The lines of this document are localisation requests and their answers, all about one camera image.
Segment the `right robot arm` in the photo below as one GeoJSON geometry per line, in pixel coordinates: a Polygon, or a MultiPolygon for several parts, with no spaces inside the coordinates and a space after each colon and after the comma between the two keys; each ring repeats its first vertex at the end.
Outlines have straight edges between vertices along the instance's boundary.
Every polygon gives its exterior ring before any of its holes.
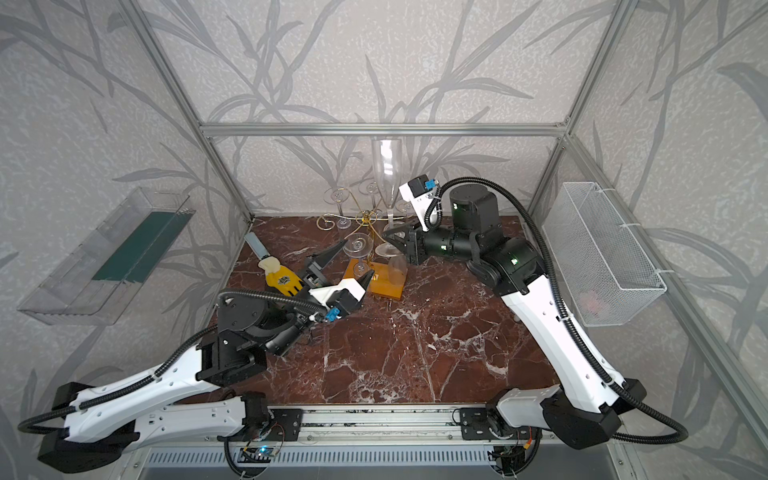
{"type": "Polygon", "coordinates": [[[682,423],[644,403],[643,384],[614,369],[574,319],[550,249],[511,192],[485,178],[440,184],[420,175],[398,193],[416,217],[386,230],[386,241],[412,265],[463,261],[522,321],[557,374],[551,387],[499,394],[488,405],[491,425],[547,430],[576,450],[611,439],[670,445],[688,438],[682,423]]]}

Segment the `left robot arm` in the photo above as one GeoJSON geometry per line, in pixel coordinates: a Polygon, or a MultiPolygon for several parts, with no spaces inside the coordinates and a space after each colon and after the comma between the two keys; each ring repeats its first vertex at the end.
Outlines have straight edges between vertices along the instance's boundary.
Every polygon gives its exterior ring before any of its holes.
{"type": "Polygon", "coordinates": [[[313,325],[359,310],[372,275],[333,284],[323,270],[340,252],[360,244],[347,238],[309,256],[293,293],[277,287],[220,291],[216,323],[185,340],[163,363],[104,386],[62,385],[52,409],[20,421],[18,430],[42,436],[38,460],[65,474],[96,470],[129,451],[171,439],[214,436],[230,442],[260,436],[275,422],[263,394],[199,405],[187,398],[265,372],[268,356],[285,355],[313,325]]]}

